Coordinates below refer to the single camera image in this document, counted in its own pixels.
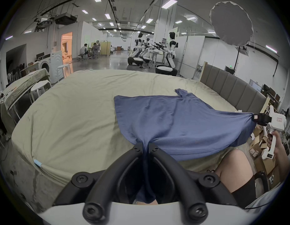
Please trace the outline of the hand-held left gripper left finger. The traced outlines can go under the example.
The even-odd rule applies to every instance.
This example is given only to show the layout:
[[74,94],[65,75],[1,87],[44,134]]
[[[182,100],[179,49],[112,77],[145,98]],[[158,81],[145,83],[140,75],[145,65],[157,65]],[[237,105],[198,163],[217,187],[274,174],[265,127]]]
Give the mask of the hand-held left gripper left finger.
[[142,146],[120,156],[106,170],[74,174],[53,206],[84,203],[88,223],[108,223],[112,202],[132,204],[143,184]]

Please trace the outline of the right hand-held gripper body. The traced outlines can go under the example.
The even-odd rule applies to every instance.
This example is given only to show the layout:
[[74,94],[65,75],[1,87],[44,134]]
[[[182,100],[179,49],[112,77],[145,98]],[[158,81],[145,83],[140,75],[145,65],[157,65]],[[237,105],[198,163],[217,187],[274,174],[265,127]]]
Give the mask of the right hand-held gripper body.
[[[286,128],[286,117],[283,114],[276,113],[273,106],[269,106],[269,113],[259,113],[252,115],[252,121],[263,126],[263,131],[266,134],[271,134],[274,131],[282,132]],[[273,135],[270,148],[262,149],[262,159],[273,159],[277,139]]]

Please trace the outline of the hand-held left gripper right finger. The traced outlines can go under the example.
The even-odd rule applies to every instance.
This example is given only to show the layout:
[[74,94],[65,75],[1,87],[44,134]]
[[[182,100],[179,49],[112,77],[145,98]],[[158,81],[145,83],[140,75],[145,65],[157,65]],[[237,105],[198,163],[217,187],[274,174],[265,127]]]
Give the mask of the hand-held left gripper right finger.
[[183,223],[203,223],[209,215],[207,203],[237,206],[215,172],[186,170],[153,143],[149,144],[148,179],[159,204],[179,203]]

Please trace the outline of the person's right hand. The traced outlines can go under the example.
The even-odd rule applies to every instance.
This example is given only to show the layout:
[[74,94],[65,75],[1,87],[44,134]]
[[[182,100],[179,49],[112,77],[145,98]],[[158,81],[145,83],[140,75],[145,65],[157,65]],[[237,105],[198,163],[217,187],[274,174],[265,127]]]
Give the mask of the person's right hand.
[[279,168],[282,168],[283,170],[288,170],[290,168],[290,160],[282,144],[282,140],[281,140],[279,132],[275,130],[272,133],[269,133],[267,137],[268,137],[267,141],[270,145],[272,145],[272,143],[274,142],[274,138],[276,139],[276,144],[275,144],[275,149],[274,149],[276,162]]

